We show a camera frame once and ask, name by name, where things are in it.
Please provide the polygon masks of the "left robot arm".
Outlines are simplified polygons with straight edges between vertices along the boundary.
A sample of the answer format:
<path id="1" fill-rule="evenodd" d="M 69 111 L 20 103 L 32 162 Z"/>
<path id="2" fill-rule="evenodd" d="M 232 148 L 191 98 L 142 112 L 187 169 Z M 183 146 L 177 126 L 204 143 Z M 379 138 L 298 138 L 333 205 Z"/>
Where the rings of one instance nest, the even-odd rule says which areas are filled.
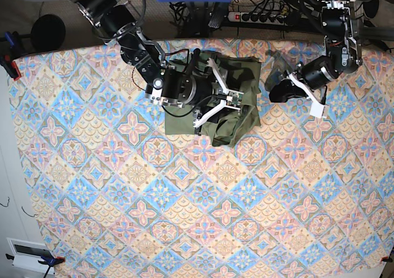
<path id="1" fill-rule="evenodd" d="M 298 63 L 291 73 L 274 74 L 267 86 L 270 101 L 285 103 L 292 98 L 306 98 L 308 91 L 326 90 L 342 74 L 354 73 L 363 62 L 354 22 L 348 1 L 324 1 L 321 31 L 325 35 L 325 54 L 306 65 Z"/>

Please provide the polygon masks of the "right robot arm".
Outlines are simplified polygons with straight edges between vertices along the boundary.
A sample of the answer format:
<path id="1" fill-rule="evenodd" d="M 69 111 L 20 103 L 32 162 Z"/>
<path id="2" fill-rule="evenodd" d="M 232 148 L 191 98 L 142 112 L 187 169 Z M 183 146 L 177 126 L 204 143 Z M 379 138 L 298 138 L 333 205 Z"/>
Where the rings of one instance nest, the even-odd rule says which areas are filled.
<path id="1" fill-rule="evenodd" d="M 141 75 L 146 83 L 145 96 L 152 103 L 179 108 L 209 103 L 214 94 L 212 83 L 193 74 L 201 59 L 199 49 L 189 52 L 183 65 L 169 63 L 162 47 L 142 33 L 142 18 L 134 18 L 120 0 L 75 3 L 101 39 L 120 45 L 122 60 Z"/>

